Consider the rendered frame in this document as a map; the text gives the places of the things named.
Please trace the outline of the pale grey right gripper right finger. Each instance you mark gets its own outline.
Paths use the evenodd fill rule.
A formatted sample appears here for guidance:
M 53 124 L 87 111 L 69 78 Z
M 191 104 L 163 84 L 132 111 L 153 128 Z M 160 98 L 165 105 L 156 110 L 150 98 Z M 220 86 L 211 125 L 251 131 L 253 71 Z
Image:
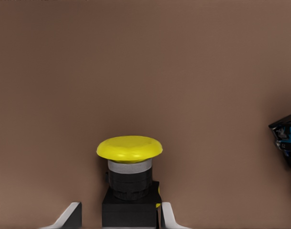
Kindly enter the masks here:
M 175 215 L 170 202 L 161 204 L 161 228 L 162 229 L 191 229 L 179 225 L 175 220 Z

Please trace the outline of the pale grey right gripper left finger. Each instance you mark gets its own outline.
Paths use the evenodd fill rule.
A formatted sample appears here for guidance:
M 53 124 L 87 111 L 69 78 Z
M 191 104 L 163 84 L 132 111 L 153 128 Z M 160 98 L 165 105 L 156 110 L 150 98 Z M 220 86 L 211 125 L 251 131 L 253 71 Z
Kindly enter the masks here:
M 52 224 L 38 229 L 81 229 L 82 203 L 72 202 L 67 209 Z

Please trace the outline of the yellow mushroom push-button switch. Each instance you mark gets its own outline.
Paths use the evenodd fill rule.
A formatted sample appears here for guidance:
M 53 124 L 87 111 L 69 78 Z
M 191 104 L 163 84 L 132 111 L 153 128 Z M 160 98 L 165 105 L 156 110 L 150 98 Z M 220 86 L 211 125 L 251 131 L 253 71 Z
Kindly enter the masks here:
M 152 159 L 162 151 L 159 141 L 138 135 L 113 137 L 99 144 L 96 152 L 108 163 L 103 228 L 159 229 L 162 199 L 159 182 L 153 180 Z

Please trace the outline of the black and blue switch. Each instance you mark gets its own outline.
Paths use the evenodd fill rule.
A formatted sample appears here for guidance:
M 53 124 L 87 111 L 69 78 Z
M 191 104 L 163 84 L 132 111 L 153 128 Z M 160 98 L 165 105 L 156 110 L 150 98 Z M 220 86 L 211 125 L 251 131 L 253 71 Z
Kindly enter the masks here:
M 275 145 L 282 151 L 284 159 L 291 168 L 291 114 L 268 125 L 275 136 Z

